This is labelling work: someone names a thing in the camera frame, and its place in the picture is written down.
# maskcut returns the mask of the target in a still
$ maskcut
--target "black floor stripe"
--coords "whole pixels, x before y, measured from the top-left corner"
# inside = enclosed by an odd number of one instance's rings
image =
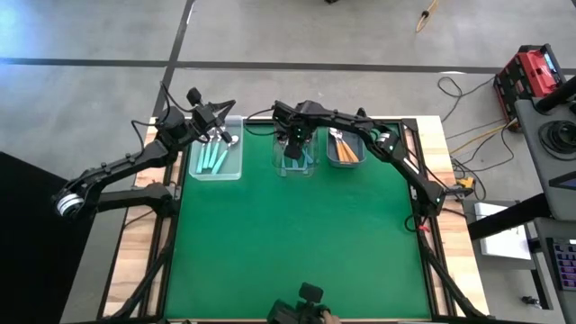
[[[249,69],[249,70],[301,70],[301,71],[355,71],[355,72],[410,72],[439,73],[462,72],[467,74],[494,74],[502,67],[443,67],[376,64],[338,64],[338,63],[282,63],[282,62],[209,62],[179,61],[177,68],[205,69]]]
[[[168,65],[168,61],[132,59],[0,58],[0,65],[3,64],[62,67],[163,68]]]
[[[178,61],[178,56],[180,55],[180,50],[182,49],[182,43],[184,43],[184,36],[186,35],[186,29],[188,28],[188,18],[192,15],[192,6],[195,0],[187,0],[184,6],[184,11],[182,12],[182,17],[180,18],[180,25],[178,26],[178,32],[174,39],[174,45],[172,46],[172,51],[170,52],[170,59],[168,61],[168,66],[164,72],[164,77],[162,82],[166,87],[170,88],[172,83],[172,77],[174,76],[174,69],[176,62]],[[164,106],[164,96],[162,95],[161,89],[158,90],[158,95],[156,97],[156,103],[154,104],[153,116],[158,116],[162,112]]]
[[[188,0],[190,7],[194,0]],[[494,74],[502,67],[449,67],[411,66],[379,64],[339,64],[339,63],[283,63],[283,62],[224,62],[224,61],[178,61],[178,54],[184,41],[185,29],[178,34],[170,60],[130,60],[130,59],[74,59],[74,58],[0,58],[0,65],[63,66],[63,67],[113,67],[113,68],[164,68],[166,85],[172,81],[174,68],[199,69],[240,69],[240,70],[301,70],[301,71],[349,71],[349,72],[399,72],[399,73],[440,73],[461,72],[466,74]],[[567,76],[576,75],[576,68],[563,68]]]

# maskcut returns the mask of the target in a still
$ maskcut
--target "wooden table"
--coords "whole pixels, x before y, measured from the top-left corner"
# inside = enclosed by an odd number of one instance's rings
[[[452,164],[448,155],[445,135],[442,129],[442,123],[438,116],[387,116],[374,117],[379,119],[400,119],[415,118],[418,121],[418,133],[420,145],[424,155],[424,160],[431,172],[433,172],[446,185],[454,185],[455,177],[452,170]],[[156,136],[156,129],[149,127],[146,135],[146,143],[151,142]],[[413,148],[414,143],[408,139],[409,148]],[[173,182],[178,178],[180,170],[180,158],[175,162],[171,180]],[[147,169],[137,174],[136,186],[146,186],[154,182],[162,182],[165,169]],[[446,199],[446,208],[462,212],[462,206],[459,202]],[[133,220],[141,214],[149,211],[149,207],[133,207],[127,212],[126,222]],[[454,278],[462,292],[472,302],[474,307],[484,314],[488,314],[488,306],[482,289],[482,281],[478,273],[478,267],[473,253],[472,243],[468,235],[466,219],[460,215],[451,212],[442,211],[437,218],[442,245],[445,252],[445,261],[448,272]],[[118,255],[116,258],[110,289],[108,291],[106,304],[103,309],[103,315],[111,315],[117,311],[132,294],[134,288],[140,282],[145,274],[149,258],[150,241],[156,222],[156,216],[152,212],[149,216],[132,223],[127,227],[122,235],[119,245]],[[161,242],[167,234],[167,226],[163,226]],[[433,245],[431,234],[428,234],[428,242]],[[439,314],[447,314],[446,303],[442,284],[439,278],[433,272],[433,282],[438,300]],[[158,274],[152,286],[150,295],[149,310],[152,312],[158,298],[158,283],[161,274]]]

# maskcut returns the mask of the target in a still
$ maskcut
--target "clear plastic container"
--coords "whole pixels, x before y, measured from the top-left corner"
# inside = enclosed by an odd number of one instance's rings
[[[286,141],[273,136],[272,165],[279,176],[312,176],[320,162],[320,144],[318,132],[314,131],[311,138],[302,146],[299,159],[284,156]]]
[[[359,167],[366,161],[365,144],[362,139],[354,134],[347,131],[342,131],[342,140],[352,149],[352,152],[358,158],[358,162],[342,162],[338,158],[338,150],[336,147],[336,139],[334,136],[330,135],[329,131],[326,136],[326,155],[328,156],[328,162],[333,167],[347,167],[355,168]]]
[[[188,172],[201,181],[238,180],[242,176],[242,150],[244,123],[242,116],[228,116],[224,121],[225,131],[238,137],[238,142],[229,146],[211,135],[211,141],[203,144],[195,141],[190,146]]]

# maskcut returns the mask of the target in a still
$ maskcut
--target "plastic spoon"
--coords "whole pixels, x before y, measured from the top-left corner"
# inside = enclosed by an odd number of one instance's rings
[[[200,139],[206,140],[206,137],[204,137],[204,135],[202,135],[200,137]],[[202,143],[202,148],[200,148],[200,155],[198,156],[198,164],[196,165],[196,174],[200,174],[202,172],[205,146],[206,146],[206,143]]]
[[[226,148],[226,150],[224,152],[222,152],[222,155],[220,155],[220,158],[218,158],[216,165],[214,165],[214,168],[212,169],[213,175],[218,174],[218,171],[220,171],[220,168],[222,167],[222,162],[224,162],[224,158],[226,158],[226,156],[228,155],[228,151],[230,150],[230,148],[233,145],[238,143],[239,140],[240,140],[240,138],[237,135],[232,135],[232,142],[228,143],[228,147]]]
[[[208,168],[208,164],[210,163],[210,153],[212,153],[212,140],[214,140],[214,134],[216,134],[215,129],[208,130],[208,135],[210,135],[210,140],[208,141],[208,145],[206,146],[206,155],[204,156],[204,161],[202,163],[202,168]]]
[[[222,131],[226,130],[226,126],[222,126]],[[212,155],[210,157],[210,163],[208,163],[208,168],[213,168],[214,163],[216,163],[216,157],[218,156],[218,147],[220,146],[220,141],[222,140],[222,136],[218,134],[218,140],[214,143],[214,150],[212,151]]]

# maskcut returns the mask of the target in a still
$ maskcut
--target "black device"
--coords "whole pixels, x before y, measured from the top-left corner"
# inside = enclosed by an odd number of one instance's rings
[[[576,292],[576,239],[547,238],[553,248],[555,266],[553,273],[558,287],[564,291]]]
[[[565,82],[550,44],[523,45],[496,74],[493,86],[506,123],[510,123],[517,118],[516,100],[546,97]],[[512,131],[519,128],[519,122],[509,127]]]
[[[305,301],[298,301],[296,307],[277,300],[266,317],[268,324],[322,324],[322,312],[329,308],[320,305],[322,294],[321,288],[303,283],[298,295]]]

